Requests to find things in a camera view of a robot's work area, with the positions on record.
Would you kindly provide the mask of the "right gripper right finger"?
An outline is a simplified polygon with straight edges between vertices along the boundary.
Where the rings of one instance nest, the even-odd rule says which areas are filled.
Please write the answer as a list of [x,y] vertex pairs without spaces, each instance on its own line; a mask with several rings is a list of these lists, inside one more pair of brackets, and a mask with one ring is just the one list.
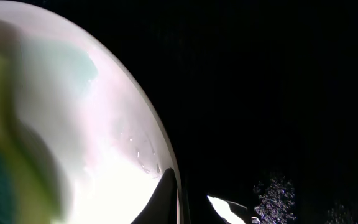
[[183,188],[185,223],[189,224],[225,224],[215,211],[206,193],[194,184]]

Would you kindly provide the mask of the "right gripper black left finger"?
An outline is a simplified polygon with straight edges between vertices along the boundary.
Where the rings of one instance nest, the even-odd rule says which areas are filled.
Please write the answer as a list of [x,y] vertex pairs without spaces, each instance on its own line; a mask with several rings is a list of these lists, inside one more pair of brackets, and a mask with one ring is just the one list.
[[172,168],[167,169],[145,208],[131,224],[176,224],[177,182]]

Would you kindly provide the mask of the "green yellow sponge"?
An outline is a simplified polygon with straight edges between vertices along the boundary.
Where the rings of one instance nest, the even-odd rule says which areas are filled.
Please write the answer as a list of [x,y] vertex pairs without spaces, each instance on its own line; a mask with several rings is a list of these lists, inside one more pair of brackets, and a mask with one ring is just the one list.
[[19,31],[0,20],[0,224],[61,223],[66,214],[58,167],[16,110],[22,67]]

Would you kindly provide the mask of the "white plate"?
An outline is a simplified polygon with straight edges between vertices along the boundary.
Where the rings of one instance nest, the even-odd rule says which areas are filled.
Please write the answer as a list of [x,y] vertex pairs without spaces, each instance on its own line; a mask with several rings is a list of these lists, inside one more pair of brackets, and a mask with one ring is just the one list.
[[41,7],[0,1],[0,20],[19,31],[24,88],[16,110],[58,167],[61,223],[132,223],[169,168],[183,223],[172,145],[126,67],[87,31]]

